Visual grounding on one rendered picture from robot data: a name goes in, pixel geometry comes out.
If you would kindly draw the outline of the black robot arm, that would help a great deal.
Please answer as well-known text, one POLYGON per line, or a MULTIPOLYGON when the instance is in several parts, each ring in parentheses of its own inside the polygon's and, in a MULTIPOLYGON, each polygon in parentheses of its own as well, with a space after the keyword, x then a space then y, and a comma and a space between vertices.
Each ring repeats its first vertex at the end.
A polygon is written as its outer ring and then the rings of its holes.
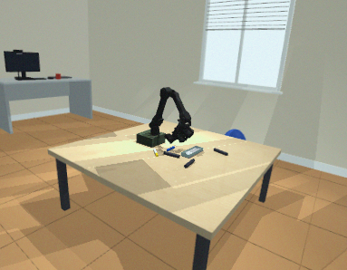
POLYGON ((194 134, 194 131, 189 127, 191 126, 191 116, 186 111, 180 97, 179 93, 172 90, 170 87, 165 87, 160 89, 160 101, 159 107, 157 109, 156 115, 153 117, 150 127, 151 135, 159 135, 159 126, 163 123, 162 114, 169 97, 173 98, 179 112, 179 120, 177 125, 177 130, 182 131, 182 133, 177 134, 179 143, 186 141, 188 138, 191 138, 194 134), (188 123, 188 124, 186 124, 188 123), (185 135, 186 136, 185 136, 185 135))

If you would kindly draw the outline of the keyboard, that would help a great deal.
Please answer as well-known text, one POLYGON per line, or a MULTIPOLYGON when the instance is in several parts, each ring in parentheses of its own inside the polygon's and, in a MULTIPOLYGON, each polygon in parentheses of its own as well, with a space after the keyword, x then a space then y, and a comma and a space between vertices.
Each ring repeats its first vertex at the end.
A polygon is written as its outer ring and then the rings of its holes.
POLYGON ((195 155, 197 155, 198 153, 202 152, 204 148, 201 148, 199 146, 194 146, 190 149, 184 150, 181 152, 181 156, 185 157, 185 158, 191 158, 195 155))

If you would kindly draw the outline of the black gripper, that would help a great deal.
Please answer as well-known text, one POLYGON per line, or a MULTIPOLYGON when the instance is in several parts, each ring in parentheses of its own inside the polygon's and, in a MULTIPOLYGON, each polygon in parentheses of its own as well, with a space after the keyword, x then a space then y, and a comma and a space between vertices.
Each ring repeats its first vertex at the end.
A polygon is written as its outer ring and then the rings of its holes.
POLYGON ((168 134, 165 134, 164 136, 170 144, 174 142, 175 140, 178 140, 177 134, 182 133, 182 131, 177 130, 177 127, 176 127, 174 128, 174 131, 172 131, 171 133, 172 133, 171 135, 168 133, 168 134))

